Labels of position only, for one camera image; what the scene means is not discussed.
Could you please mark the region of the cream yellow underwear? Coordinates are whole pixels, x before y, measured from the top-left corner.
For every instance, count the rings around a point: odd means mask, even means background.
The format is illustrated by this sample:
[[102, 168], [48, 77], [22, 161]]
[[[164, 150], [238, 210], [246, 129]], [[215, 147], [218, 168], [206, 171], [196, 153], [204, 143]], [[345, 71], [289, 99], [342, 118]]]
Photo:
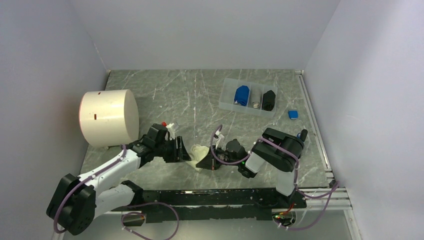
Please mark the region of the cream yellow underwear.
[[194, 168], [197, 172], [200, 172], [202, 169], [199, 167], [196, 167], [198, 163], [200, 163], [201, 160], [203, 160], [210, 151], [210, 148], [208, 146], [200, 145], [200, 144], [194, 144], [190, 150], [188, 151], [189, 155], [189, 161], [186, 161], [185, 163]]

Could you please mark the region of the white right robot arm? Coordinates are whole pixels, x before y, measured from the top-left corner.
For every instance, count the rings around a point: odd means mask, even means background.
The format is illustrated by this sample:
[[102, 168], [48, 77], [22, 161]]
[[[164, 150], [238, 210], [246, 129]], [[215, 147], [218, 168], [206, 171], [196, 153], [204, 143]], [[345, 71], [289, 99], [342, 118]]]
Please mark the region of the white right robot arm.
[[275, 184], [275, 202], [282, 208], [294, 201], [300, 158], [305, 147], [308, 130], [303, 129], [297, 135], [291, 135], [267, 128], [258, 141], [247, 151], [235, 138], [228, 141], [225, 148], [220, 147], [224, 136], [220, 125], [212, 137], [209, 147], [193, 146], [192, 154], [196, 157], [195, 167], [203, 170], [217, 170], [220, 166], [237, 166], [246, 178], [254, 178], [265, 163], [277, 169]]

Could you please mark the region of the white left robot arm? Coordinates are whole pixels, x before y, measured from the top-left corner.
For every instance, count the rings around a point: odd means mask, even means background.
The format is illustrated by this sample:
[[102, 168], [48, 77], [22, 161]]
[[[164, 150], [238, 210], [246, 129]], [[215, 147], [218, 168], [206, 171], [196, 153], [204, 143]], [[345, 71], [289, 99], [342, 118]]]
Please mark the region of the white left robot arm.
[[54, 232], [79, 235], [108, 211], [160, 204], [130, 180], [113, 184], [156, 157], [166, 163], [190, 161], [183, 138], [176, 135], [178, 128], [176, 122], [155, 123], [140, 139], [121, 145], [121, 151], [101, 166], [78, 176], [69, 173], [62, 177], [46, 210], [53, 220]]

